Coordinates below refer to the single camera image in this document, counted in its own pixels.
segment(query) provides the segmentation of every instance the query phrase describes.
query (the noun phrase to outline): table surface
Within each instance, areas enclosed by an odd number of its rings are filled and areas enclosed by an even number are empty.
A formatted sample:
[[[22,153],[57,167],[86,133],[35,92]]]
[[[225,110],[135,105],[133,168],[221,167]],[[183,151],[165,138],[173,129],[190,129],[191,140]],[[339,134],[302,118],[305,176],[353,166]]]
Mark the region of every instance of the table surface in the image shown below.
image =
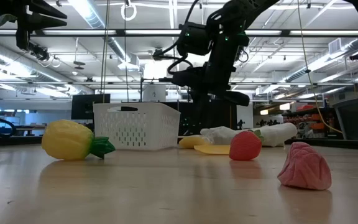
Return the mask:
[[[0,223],[358,223],[358,150],[316,149],[329,190],[281,186],[282,147],[250,162],[189,149],[70,162],[38,145],[0,147]]]

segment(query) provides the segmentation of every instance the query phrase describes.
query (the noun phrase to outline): shelf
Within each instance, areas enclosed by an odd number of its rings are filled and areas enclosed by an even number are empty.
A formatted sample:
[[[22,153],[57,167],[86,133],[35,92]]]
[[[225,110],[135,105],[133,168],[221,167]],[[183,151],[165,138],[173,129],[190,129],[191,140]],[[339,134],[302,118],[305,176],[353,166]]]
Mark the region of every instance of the shelf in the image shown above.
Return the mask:
[[[335,113],[335,109],[334,108],[320,108],[320,112],[333,112]],[[317,108],[313,108],[310,110],[303,110],[303,111],[297,111],[297,112],[293,112],[293,113],[287,113],[287,114],[282,114],[282,116],[299,116],[299,115],[305,115],[305,114],[314,114],[314,113],[318,113]]]

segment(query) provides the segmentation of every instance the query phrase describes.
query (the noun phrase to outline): ceiling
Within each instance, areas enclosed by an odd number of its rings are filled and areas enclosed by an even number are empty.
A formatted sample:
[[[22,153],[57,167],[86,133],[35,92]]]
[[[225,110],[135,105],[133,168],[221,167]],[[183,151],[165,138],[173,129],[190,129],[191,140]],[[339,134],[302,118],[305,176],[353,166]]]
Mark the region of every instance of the ceiling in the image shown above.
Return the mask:
[[[188,6],[192,3],[189,0],[178,0],[177,19],[174,16],[173,21],[170,18],[170,1],[173,0],[133,0],[137,5],[137,14],[131,21],[125,21],[121,16],[121,5],[124,1],[111,1],[109,29],[177,29],[180,23],[183,23],[188,12]],[[68,16],[66,27],[57,27],[57,29],[90,29],[89,25],[79,15],[79,13],[67,2],[60,1],[62,7],[58,7],[55,1],[47,1],[53,7]],[[106,19],[105,0],[95,0],[96,10],[103,20]],[[203,8],[196,6],[190,17],[191,22],[202,23],[203,18],[207,18],[212,12],[223,5],[225,0],[204,0]],[[305,29],[357,29],[358,13],[351,4],[345,1],[335,1],[331,8],[320,15],[321,8],[328,4],[329,0],[312,0],[312,8],[301,8],[302,24],[309,24]],[[263,12],[250,26],[250,29],[299,29],[300,22],[297,9],[286,9],[283,7],[296,6],[296,0],[279,1],[272,8]],[[0,29],[15,29],[16,24],[8,22]],[[172,37],[116,37],[116,41],[127,52],[135,54],[140,59],[140,64],[144,65],[152,61],[150,52],[156,48],[165,49],[172,45]],[[311,60],[313,57],[328,51],[328,44],[336,38],[305,38],[306,57]],[[76,53],[76,39],[74,37],[32,37],[31,41],[42,47],[48,48],[48,52],[61,61],[59,67],[58,61],[54,61],[48,66],[49,69],[66,76],[71,80],[85,81],[87,78],[93,78],[99,81],[102,72],[103,58],[103,39],[100,37],[81,37],[78,39],[78,50]],[[15,37],[0,37],[0,45],[18,54],[22,51],[16,47]],[[232,73],[233,82],[278,82],[285,77],[289,71],[300,68],[305,64],[304,53],[301,38],[280,38],[277,37],[257,37],[248,46],[249,60],[246,63],[236,64],[237,72]],[[118,69],[120,61],[115,53],[108,48],[107,59],[107,81],[123,81],[128,76],[129,81],[140,80],[139,72],[126,72]],[[30,54],[24,54],[36,62],[36,59]],[[86,63],[84,70],[76,70],[73,61]],[[202,57],[190,55],[188,60],[196,65],[202,65],[208,60],[208,56]],[[323,73],[324,76],[333,75],[345,70],[345,68],[354,67],[358,61],[347,61],[339,59],[328,66],[319,68],[314,73]],[[91,89],[99,89],[99,85],[89,86]],[[139,88],[136,85],[129,85],[130,88]],[[254,90],[258,86],[239,86],[238,90]],[[126,88],[126,86],[107,85],[106,88]]]

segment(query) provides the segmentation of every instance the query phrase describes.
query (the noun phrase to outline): white cloth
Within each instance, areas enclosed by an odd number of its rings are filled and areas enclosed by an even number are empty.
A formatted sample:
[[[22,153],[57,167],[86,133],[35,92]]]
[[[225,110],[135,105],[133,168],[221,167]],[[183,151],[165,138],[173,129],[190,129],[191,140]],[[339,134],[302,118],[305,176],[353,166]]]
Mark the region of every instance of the white cloth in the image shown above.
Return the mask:
[[[298,133],[296,126],[291,123],[264,126],[252,130],[260,130],[261,135],[264,137],[262,145],[270,147],[283,146],[286,140],[296,136]],[[207,137],[214,145],[230,145],[234,136],[242,131],[247,130],[235,131],[227,127],[218,127],[202,129],[201,134]]]

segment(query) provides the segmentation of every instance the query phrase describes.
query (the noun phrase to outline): white plastic basket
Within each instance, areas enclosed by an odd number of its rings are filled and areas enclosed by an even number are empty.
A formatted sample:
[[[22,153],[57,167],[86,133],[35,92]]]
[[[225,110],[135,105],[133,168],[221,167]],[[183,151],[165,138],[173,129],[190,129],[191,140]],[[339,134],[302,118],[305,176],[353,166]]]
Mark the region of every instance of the white plastic basket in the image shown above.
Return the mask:
[[[121,107],[137,111],[121,111]],[[180,112],[162,103],[93,105],[95,136],[109,137],[116,149],[158,150],[177,145]]]

